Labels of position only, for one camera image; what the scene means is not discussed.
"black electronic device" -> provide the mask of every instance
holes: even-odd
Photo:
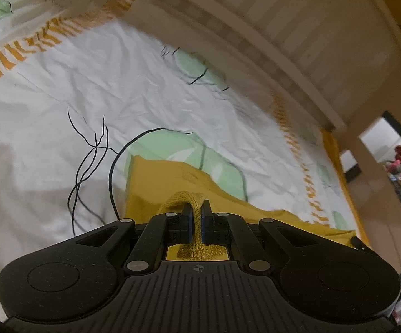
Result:
[[[394,327],[396,271],[277,220],[247,224],[202,206],[204,244],[228,261],[165,261],[188,243],[192,210],[121,219],[28,254],[0,273],[6,326],[17,333],[374,332]]]

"bed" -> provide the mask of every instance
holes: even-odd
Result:
[[[231,195],[367,242],[331,134],[217,34],[159,0],[0,0],[0,270],[115,220],[110,193],[123,215],[131,154],[198,147]]]

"folded yellow fabric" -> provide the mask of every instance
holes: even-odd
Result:
[[[191,244],[170,247],[167,260],[227,259],[221,246],[201,243],[200,208],[210,201],[214,213],[227,212],[242,216],[247,223],[257,224],[262,218],[274,218],[296,228],[351,246],[354,230],[338,230],[300,220],[286,210],[265,211],[221,190],[210,176],[184,162],[146,160],[134,156],[129,169],[126,217],[136,224],[148,222],[153,215],[180,212],[185,202],[193,206],[194,238]]]

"ribbed black surface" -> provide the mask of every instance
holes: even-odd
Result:
[[[107,306],[80,320],[40,325],[11,318],[21,333],[288,332],[385,333],[385,318],[337,325],[291,307],[270,278],[242,272],[236,262],[162,262],[130,277]]]

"white leaf print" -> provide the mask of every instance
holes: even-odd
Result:
[[[179,150],[175,152],[174,154],[171,154],[167,160],[171,162],[184,162],[185,160],[188,159],[188,157],[192,154],[193,151],[195,151],[196,148],[189,148],[185,150]]]
[[[211,169],[211,179],[217,183],[222,175],[222,164],[218,163]]]

